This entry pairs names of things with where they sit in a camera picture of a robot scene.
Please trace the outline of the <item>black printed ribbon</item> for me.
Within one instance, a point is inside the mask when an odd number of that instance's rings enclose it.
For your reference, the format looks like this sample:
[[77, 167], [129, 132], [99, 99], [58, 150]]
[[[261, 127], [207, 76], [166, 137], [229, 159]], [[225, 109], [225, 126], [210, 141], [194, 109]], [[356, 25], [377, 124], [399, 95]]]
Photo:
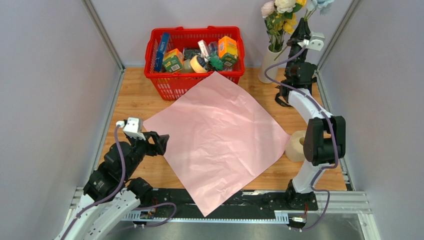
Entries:
[[314, 83], [317, 82], [317, 77], [313, 76], [311, 79], [308, 79], [305, 83], [296, 83], [291, 78], [285, 79], [278, 82], [278, 86], [276, 87], [279, 89], [279, 92], [275, 95], [275, 101], [283, 106], [283, 107], [292, 107], [289, 104], [289, 93], [293, 90], [291, 88], [287, 88], [283, 85], [288, 85], [290, 87], [293, 87], [294, 89], [305, 89], [308, 94], [312, 94], [312, 86]]

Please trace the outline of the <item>purple pink wrapping paper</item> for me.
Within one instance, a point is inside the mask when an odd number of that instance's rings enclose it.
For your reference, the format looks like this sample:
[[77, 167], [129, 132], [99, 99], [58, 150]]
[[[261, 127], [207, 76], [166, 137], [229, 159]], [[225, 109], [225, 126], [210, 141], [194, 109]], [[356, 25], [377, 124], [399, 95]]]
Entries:
[[169, 135], [164, 158], [205, 217], [273, 165], [290, 138], [247, 91], [218, 72], [143, 125]]

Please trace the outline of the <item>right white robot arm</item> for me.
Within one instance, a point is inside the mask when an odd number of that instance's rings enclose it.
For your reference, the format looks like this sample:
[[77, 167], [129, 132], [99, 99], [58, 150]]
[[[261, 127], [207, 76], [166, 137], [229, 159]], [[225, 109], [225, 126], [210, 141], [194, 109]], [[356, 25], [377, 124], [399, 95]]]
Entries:
[[312, 201], [319, 178], [325, 170], [336, 168], [346, 153], [346, 120], [322, 108], [312, 97], [317, 66], [307, 62], [307, 53], [308, 50], [320, 51], [324, 39], [323, 34], [312, 32], [302, 17], [287, 42], [290, 51], [279, 95], [307, 124], [302, 146], [304, 161], [298, 174], [290, 180], [285, 195], [286, 205], [294, 210]]

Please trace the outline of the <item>blue flower stem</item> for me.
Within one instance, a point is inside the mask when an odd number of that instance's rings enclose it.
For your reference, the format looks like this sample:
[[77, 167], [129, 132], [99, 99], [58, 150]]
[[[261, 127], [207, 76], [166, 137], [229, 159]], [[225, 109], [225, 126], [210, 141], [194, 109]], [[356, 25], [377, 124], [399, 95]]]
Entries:
[[307, 0], [306, 5], [303, 8], [306, 8], [305, 15], [302, 17], [306, 21], [313, 15], [314, 12], [319, 10], [319, 13], [321, 15], [325, 15], [329, 12], [331, 5], [333, 1], [332, 0]]

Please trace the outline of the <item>yellow flower stem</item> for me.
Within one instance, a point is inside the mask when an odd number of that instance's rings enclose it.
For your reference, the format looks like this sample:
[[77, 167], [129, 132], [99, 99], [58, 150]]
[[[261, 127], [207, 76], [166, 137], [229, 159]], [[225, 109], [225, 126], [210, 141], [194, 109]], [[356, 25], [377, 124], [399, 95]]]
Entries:
[[274, 29], [276, 30], [274, 50], [280, 52], [283, 49], [285, 35], [291, 35], [297, 24], [296, 12], [301, 10], [306, 0], [274, 0], [275, 19], [273, 20]]

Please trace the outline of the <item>pink white flower stem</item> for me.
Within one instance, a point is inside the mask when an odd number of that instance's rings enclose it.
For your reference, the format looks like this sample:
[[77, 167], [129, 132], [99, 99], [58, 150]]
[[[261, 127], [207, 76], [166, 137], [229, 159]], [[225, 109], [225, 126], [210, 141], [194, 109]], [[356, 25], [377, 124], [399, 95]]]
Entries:
[[283, 14], [277, 11], [274, 0], [266, 2], [261, 7], [261, 14], [269, 38], [268, 49], [274, 53], [281, 52], [285, 35]]

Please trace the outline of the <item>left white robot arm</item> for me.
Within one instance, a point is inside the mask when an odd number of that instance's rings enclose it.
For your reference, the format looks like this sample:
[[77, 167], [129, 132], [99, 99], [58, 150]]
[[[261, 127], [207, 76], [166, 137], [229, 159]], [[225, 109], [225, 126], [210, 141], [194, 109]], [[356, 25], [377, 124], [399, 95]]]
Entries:
[[152, 186], [141, 177], [131, 179], [145, 156], [164, 155], [169, 135], [155, 131], [124, 132], [128, 141], [119, 141], [104, 155], [104, 161], [89, 177], [75, 212], [58, 240], [100, 240], [136, 207], [156, 209]]

